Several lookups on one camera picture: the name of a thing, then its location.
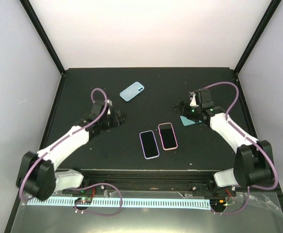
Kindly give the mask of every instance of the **black platform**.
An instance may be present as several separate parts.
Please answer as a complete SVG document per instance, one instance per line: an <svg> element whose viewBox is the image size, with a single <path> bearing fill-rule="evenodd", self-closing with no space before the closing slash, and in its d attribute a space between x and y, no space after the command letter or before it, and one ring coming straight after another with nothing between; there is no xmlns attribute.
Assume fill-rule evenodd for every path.
<svg viewBox="0 0 283 233"><path fill-rule="evenodd" d="M178 100L189 100L189 92L209 84L232 80L229 68L73 68L67 72L47 145L66 133L91 110L90 93L100 87L116 110L126 114L126 123L79 148L60 166L97 170L211 171L233 167L235 154L225 140L203 123L184 127L173 112ZM119 93L138 81L145 90L129 102ZM215 105L227 109L235 97L229 85L212 88ZM244 130L247 125L238 102L230 116ZM178 140L176 150L164 151L156 131L171 122ZM145 160L139 133L153 130L159 158Z"/></svg>

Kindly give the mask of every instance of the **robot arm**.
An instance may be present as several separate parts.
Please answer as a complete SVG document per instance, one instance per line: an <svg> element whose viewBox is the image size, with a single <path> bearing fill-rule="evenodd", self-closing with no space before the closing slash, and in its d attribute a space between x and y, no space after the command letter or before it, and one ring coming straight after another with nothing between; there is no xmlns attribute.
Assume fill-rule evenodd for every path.
<svg viewBox="0 0 283 233"><path fill-rule="evenodd" d="M125 115L120 111L114 111L112 102L107 101L105 114L93 125L83 128L92 122L103 110L104 101L97 100L92 107L90 114L80 119L65 135L48 147L39 150L37 153L26 153L21 161L16 185L20 187L25 175L32 164L45 155L34 168L26 181L24 191L40 200L46 200L52 193L67 188L81 186L84 176L76 170L55 172L59 165L76 149L98 136L101 131L124 124Z"/></svg>
<svg viewBox="0 0 283 233"><path fill-rule="evenodd" d="M234 167L214 174L216 187L240 185L247 187L273 179L273 173L264 156L248 140L257 143L272 159L267 141L258 141L226 116L222 107L215 106L209 89L190 93L190 102L179 101L176 112L195 122L204 122L218 132L236 153Z"/></svg>

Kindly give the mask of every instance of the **phone case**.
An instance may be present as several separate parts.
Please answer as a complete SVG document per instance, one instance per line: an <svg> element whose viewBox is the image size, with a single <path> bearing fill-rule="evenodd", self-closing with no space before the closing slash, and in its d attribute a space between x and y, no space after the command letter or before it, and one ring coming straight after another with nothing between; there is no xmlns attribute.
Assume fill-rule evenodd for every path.
<svg viewBox="0 0 283 233"><path fill-rule="evenodd" d="M129 86L127 89L122 91L120 93L120 96L122 99L124 99L126 102L133 99L135 96L137 96L140 92L142 92L145 89L143 85L141 85L139 82L133 83L131 86Z"/></svg>
<svg viewBox="0 0 283 233"><path fill-rule="evenodd" d="M146 155L145 155L145 150L144 150L144 148L143 148L141 134L142 134L142 133L146 133L146 132L152 132L152 134L153 134L153 138L154 138L154 140L155 140L155 143L156 143L156 146L157 146L157 151L158 151L158 155L157 155L157 156L147 158ZM159 152L158 144L157 144L157 141L156 141L155 133L154 133L152 130L148 130L148 131L141 132L141 133L140 133L140 140L141 140L141 147L142 147L143 156L145 157L145 159L154 159L154 158L158 158L158 157L159 157L160 152Z"/></svg>
<svg viewBox="0 0 283 233"><path fill-rule="evenodd" d="M165 124L170 124L172 126L172 131L173 131L175 142L176 142L176 147L174 147L174 148L169 148L169 149L164 148L164 144L163 144L163 140L162 140L162 136L161 136L161 132L160 132L160 125L165 125ZM174 150L174 149L176 149L178 147L178 143L177 143L177 139L176 139L176 135L175 135L174 127L173 127L172 123L163 123L163 124L160 124L160 125L158 125L158 130L159 130L163 150Z"/></svg>

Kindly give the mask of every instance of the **light blue phone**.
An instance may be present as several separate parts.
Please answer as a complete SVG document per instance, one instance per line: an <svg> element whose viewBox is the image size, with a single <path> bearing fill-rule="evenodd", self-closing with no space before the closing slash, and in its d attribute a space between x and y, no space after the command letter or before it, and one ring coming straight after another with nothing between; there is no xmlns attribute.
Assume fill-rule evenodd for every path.
<svg viewBox="0 0 283 233"><path fill-rule="evenodd" d="M137 96L140 92L142 92L144 89L145 87L141 85L139 82L134 82L131 86L129 86L127 89L121 92L120 96L122 99L128 102L131 99L133 99L135 96Z"/></svg>

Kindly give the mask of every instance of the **white cable tray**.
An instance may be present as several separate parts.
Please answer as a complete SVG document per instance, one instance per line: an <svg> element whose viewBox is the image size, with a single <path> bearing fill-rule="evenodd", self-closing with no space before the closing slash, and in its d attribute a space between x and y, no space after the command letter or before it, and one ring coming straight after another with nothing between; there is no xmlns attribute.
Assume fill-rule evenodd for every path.
<svg viewBox="0 0 283 233"><path fill-rule="evenodd" d="M74 206L76 197L50 197L45 201L31 199L27 205L43 206ZM77 206L91 207L119 207L120 198L93 198L91 204L78 204ZM168 209L201 209L210 210L209 200L200 199L143 199L123 198L123 208L168 208Z"/></svg>

